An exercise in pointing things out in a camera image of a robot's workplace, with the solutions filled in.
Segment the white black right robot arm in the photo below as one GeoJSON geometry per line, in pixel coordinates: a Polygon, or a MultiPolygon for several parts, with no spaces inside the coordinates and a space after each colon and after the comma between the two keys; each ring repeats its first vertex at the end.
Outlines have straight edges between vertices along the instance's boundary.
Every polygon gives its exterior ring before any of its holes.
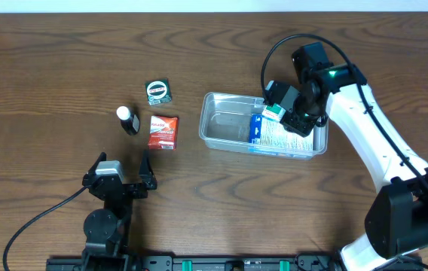
{"type": "Polygon", "coordinates": [[[330,119],[344,132],[372,178],[377,196],[365,232],[344,246],[336,266],[376,270],[428,247],[428,162],[398,134],[354,65],[315,61],[295,67],[302,90],[262,83],[266,105],[281,108],[281,124],[300,136],[330,119]]]}

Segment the blue Cool Fever box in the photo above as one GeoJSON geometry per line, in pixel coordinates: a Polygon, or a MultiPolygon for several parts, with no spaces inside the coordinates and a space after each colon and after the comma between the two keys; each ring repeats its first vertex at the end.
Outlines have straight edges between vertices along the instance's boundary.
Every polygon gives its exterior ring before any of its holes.
{"type": "Polygon", "coordinates": [[[300,157],[312,154],[313,135],[304,138],[287,132],[277,122],[261,114],[253,114],[249,127],[249,152],[279,157],[300,157]]]}

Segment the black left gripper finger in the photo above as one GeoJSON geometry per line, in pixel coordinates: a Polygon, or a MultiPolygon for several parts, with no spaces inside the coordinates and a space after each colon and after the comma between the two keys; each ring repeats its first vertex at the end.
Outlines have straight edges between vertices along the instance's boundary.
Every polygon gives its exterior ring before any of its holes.
{"type": "Polygon", "coordinates": [[[139,167],[139,177],[142,179],[143,183],[154,183],[154,173],[151,169],[148,150],[144,150],[142,153],[142,161],[139,167]]]}
{"type": "Polygon", "coordinates": [[[91,177],[94,176],[96,173],[96,169],[98,167],[98,165],[103,162],[106,161],[106,153],[105,152],[101,152],[100,155],[98,156],[98,158],[96,159],[96,161],[94,162],[94,164],[88,169],[88,171],[85,173],[86,177],[91,177]]]}

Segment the red Panadol ActiFast packet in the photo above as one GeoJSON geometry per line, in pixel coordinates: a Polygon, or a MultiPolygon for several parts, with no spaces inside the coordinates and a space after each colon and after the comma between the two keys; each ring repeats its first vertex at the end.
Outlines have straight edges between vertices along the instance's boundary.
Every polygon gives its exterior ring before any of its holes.
{"type": "Polygon", "coordinates": [[[148,148],[175,150],[178,122],[179,119],[177,117],[152,116],[148,148]]]}

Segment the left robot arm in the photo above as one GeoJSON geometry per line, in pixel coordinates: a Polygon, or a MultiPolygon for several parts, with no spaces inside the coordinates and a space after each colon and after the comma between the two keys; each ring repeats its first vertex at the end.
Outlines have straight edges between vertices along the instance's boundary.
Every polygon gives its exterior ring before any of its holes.
{"type": "Polygon", "coordinates": [[[85,173],[82,185],[103,201],[84,221],[86,236],[82,252],[82,270],[141,270],[142,260],[128,248],[133,201],[145,199],[157,188],[148,151],[143,151],[138,183],[124,182],[121,162],[108,160],[102,152],[85,173]]]}

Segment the white green medicine box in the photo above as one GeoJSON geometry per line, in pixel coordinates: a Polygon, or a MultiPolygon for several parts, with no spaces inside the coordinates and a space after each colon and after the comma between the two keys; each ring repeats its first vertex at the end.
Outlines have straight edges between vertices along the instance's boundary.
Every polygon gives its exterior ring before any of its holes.
{"type": "Polygon", "coordinates": [[[261,115],[264,118],[267,118],[268,120],[279,123],[283,119],[283,116],[285,113],[286,113],[286,110],[284,108],[282,108],[280,105],[274,103],[271,106],[266,105],[264,107],[261,115]]]}

